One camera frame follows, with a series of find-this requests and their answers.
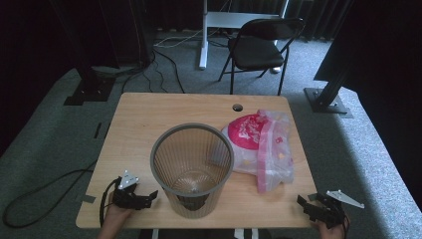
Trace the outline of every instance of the black mount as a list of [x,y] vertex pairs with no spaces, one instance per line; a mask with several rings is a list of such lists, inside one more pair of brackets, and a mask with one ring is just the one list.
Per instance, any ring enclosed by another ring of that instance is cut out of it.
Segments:
[[323,207],[318,207],[307,203],[307,201],[298,195],[298,204],[304,208],[304,213],[310,216],[310,221],[324,222],[327,229],[336,225],[341,225],[344,222],[345,213],[341,208],[341,202],[335,198],[324,196],[320,193],[314,194],[315,200],[322,203]]
[[90,79],[81,79],[74,94],[66,98],[64,105],[81,106],[84,102],[106,102],[114,82],[115,78],[100,78],[97,76],[92,76]]
[[339,96],[335,96],[329,104],[321,101],[323,89],[305,88],[304,92],[315,113],[338,114],[342,118],[352,119],[353,115],[349,108],[345,107]]
[[149,194],[149,196],[137,196],[134,194],[134,189],[137,184],[133,184],[127,188],[119,189],[118,185],[121,182],[121,177],[119,181],[114,185],[114,194],[112,197],[112,203],[121,208],[130,208],[140,210],[143,208],[150,208],[152,200],[157,197],[158,190]]

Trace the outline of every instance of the wire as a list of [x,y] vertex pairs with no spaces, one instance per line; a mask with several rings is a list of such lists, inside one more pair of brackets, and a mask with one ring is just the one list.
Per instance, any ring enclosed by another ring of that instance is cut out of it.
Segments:
[[180,87],[180,90],[182,91],[182,93],[183,93],[183,94],[185,94],[185,91],[184,91],[184,89],[183,89],[183,86],[182,86],[182,84],[181,84],[181,82],[180,82],[179,73],[178,73],[178,71],[177,71],[177,64],[176,64],[176,63],[175,63],[175,62],[174,62],[171,58],[169,58],[169,57],[165,56],[164,54],[162,54],[162,53],[158,52],[158,51],[157,51],[157,50],[155,50],[155,49],[154,49],[154,52],[156,52],[156,53],[158,53],[159,55],[161,55],[162,57],[166,58],[168,61],[170,61],[170,62],[173,64],[173,66],[174,66],[174,71],[175,71],[175,73],[176,73],[177,83],[179,84],[179,87]]
[[[3,212],[3,224],[4,225],[6,225],[7,227],[10,227],[10,228],[15,228],[15,229],[22,229],[22,228],[25,228],[25,227],[29,227],[29,226],[31,226],[31,225],[33,225],[33,224],[35,224],[35,223],[37,223],[37,222],[40,222],[41,220],[43,220],[45,217],[47,217],[58,205],[59,205],[59,203],[65,198],[65,196],[68,194],[68,192],[74,187],[74,185],[79,181],[79,179],[86,173],[86,172],[93,172],[92,170],[90,170],[89,168],[90,167],[92,167],[95,163],[96,163],[97,161],[95,160],[95,161],[93,161],[88,167],[86,167],[85,169],[77,169],[77,170],[73,170],[73,171],[71,171],[71,172],[68,172],[68,173],[65,173],[65,174],[63,174],[62,176],[60,176],[60,177],[58,177],[58,178],[56,178],[56,179],[54,179],[54,180],[52,180],[52,181],[50,181],[50,182],[48,182],[48,183],[46,183],[45,185],[43,185],[43,186],[40,186],[40,187],[38,187],[38,188],[35,188],[34,190],[32,190],[32,191],[30,191],[30,192],[27,192],[27,193],[25,193],[25,194],[23,194],[23,195],[21,195],[21,196],[19,196],[19,197],[17,197],[17,198],[15,198],[14,200],[12,200],[7,206],[6,206],[6,208],[4,209],[4,212]],[[60,179],[62,179],[62,178],[64,178],[64,177],[66,177],[66,176],[69,176],[69,175],[71,175],[71,174],[73,174],[73,173],[76,173],[76,172],[80,172],[81,174],[75,179],[75,181],[69,186],[69,188],[65,191],[65,193],[63,193],[62,194],[62,196],[60,196],[60,198],[53,204],[53,206],[50,208],[50,209],[48,209],[43,215],[41,215],[40,217],[38,217],[38,218],[36,218],[36,219],[34,219],[33,221],[31,221],[31,222],[29,222],[29,223],[26,223],[26,224],[20,224],[20,225],[17,225],[17,224],[13,224],[13,223],[11,223],[11,222],[9,222],[9,220],[8,220],[8,217],[9,217],[9,211],[11,210],[11,208],[17,203],[17,202],[19,202],[20,200],[22,200],[23,198],[26,198],[26,197],[29,197],[29,196],[31,196],[32,194],[34,194],[34,193],[36,193],[36,192],[39,192],[39,191],[41,191],[41,190],[43,190],[43,189],[45,189],[45,188],[47,188],[48,186],[50,186],[50,185],[52,185],[53,183],[55,183],[55,182],[57,182],[57,181],[59,181]]]
[[[231,39],[231,38],[233,38],[233,37],[230,37],[227,33],[222,33],[222,34],[224,34],[224,37],[225,37],[225,39]],[[196,38],[191,38],[191,39],[189,39],[189,41],[202,41],[202,38],[198,38],[198,37],[196,37]],[[222,48],[227,48],[227,44],[222,44],[222,43],[219,43],[219,42],[216,42],[216,41],[213,41],[213,40],[210,40],[210,39],[208,39],[208,43],[210,44],[210,45],[213,45],[213,46],[215,46],[215,47],[222,47]]]
[[145,72],[142,72],[142,75],[146,78],[146,80],[148,81],[148,88],[149,91],[152,93],[152,88],[151,88],[151,79],[145,74]]
[[115,180],[113,180],[108,187],[106,188],[105,192],[103,192],[103,197],[102,197],[102,202],[100,204],[100,226],[103,227],[103,224],[105,223],[105,208],[110,206],[106,204],[106,196],[108,195],[108,191],[109,189],[116,183],[118,183],[121,180],[121,177],[116,178]]
[[96,69],[93,69],[93,70],[96,76],[101,77],[101,78],[118,78],[124,75],[133,75],[135,73],[139,73],[140,71],[142,71],[142,67],[135,67],[135,68],[131,68],[131,69],[121,71],[121,72],[116,72],[116,73],[102,72]]
[[229,8],[227,9],[227,12],[230,12],[230,8],[232,8],[232,0],[228,0],[228,1],[230,1],[230,5],[229,5]]
[[136,24],[136,17],[133,13],[133,6],[132,6],[132,1],[129,1],[129,7],[130,7],[130,13],[132,15],[132,19],[133,19],[133,25],[134,25],[134,29],[136,31],[136,40],[137,40],[137,53],[139,56],[139,60],[141,59],[141,53],[140,53],[140,41],[139,41],[139,30],[137,29],[137,24]]
[[350,227],[350,220],[348,219],[347,215],[344,215],[344,217],[347,220],[347,227],[344,224],[344,220],[342,222],[342,227],[343,227],[343,230],[344,230],[344,239],[346,239],[347,238],[348,229]]
[[[202,32],[202,30],[200,30],[200,31],[198,31],[198,32],[196,32],[195,34],[193,34],[192,36],[190,36],[190,37],[169,37],[169,38],[166,38],[166,39],[164,39],[164,40],[162,40],[161,42],[159,42],[159,43],[157,43],[157,44],[154,44],[153,46],[154,47],[160,47],[160,48],[172,48],[172,47],[177,47],[178,45],[180,45],[180,44],[182,44],[182,43],[184,43],[184,42],[186,42],[187,40],[189,40],[189,39],[191,39],[191,38],[194,38],[196,35],[198,35],[200,32]],[[178,42],[178,43],[176,43],[176,44],[174,44],[174,45],[171,45],[171,46],[160,46],[160,44],[161,43],[163,43],[163,42],[165,42],[165,41],[167,41],[167,40],[170,40],[170,39],[184,39],[183,41],[180,41],[180,42]]]
[[142,73],[144,71],[144,69],[142,69],[141,71],[139,71],[139,72],[137,72],[137,73],[135,73],[135,74],[132,74],[132,75],[130,75],[130,76],[128,76],[127,78],[126,78],[126,80],[124,80],[124,82],[123,82],[123,86],[121,86],[121,91],[120,91],[120,93],[123,95],[123,93],[124,93],[124,87],[126,86],[126,84],[131,80],[131,79],[133,79],[133,77],[134,76],[136,76],[136,75],[138,75],[139,73]]
[[159,86],[161,87],[162,90],[164,90],[166,93],[168,93],[168,91],[162,86],[164,84],[164,77],[162,76],[162,73],[157,70],[158,69],[158,63],[157,62],[154,62],[154,63],[155,63],[154,71],[161,76],[161,84]]

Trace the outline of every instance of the mesh trash can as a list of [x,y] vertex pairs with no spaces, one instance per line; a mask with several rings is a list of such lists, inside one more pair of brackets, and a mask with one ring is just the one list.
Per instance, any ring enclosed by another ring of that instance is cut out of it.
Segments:
[[187,218],[200,218],[217,205],[233,170],[234,155],[219,130],[186,123],[169,129],[157,140],[150,163],[173,210]]

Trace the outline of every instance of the table leg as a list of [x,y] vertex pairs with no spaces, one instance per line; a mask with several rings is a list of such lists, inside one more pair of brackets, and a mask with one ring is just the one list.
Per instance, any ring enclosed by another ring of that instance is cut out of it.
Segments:
[[208,2],[207,0],[204,0],[204,15],[203,15],[203,20],[202,20],[202,47],[201,47],[201,59],[199,62],[199,69],[201,70],[205,70],[205,68],[207,67],[207,57],[208,57],[208,39],[207,39],[207,29],[208,29],[208,25],[207,25],[207,15],[208,15],[208,10],[207,10],[207,5]]

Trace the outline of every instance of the wooden table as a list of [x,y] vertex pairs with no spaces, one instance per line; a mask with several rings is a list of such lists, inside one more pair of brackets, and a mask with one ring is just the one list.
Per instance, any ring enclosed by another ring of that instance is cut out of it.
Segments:
[[[241,104],[243,110],[232,110]],[[230,121],[257,110],[287,113],[291,120],[290,146],[295,164],[295,180],[280,184],[274,191],[257,192],[254,175],[233,172],[226,182],[214,211],[199,219],[176,214],[154,179],[149,157],[156,140],[169,128],[186,122],[201,122],[223,128]],[[309,227],[309,217],[296,202],[298,194],[317,192],[289,103],[282,97],[182,95],[126,93],[121,96],[105,139],[99,161],[86,195],[94,203],[83,202],[77,218],[81,228],[99,228],[103,192],[128,169],[139,177],[135,193],[149,195],[158,190],[151,208],[135,211],[127,228],[275,228]]]

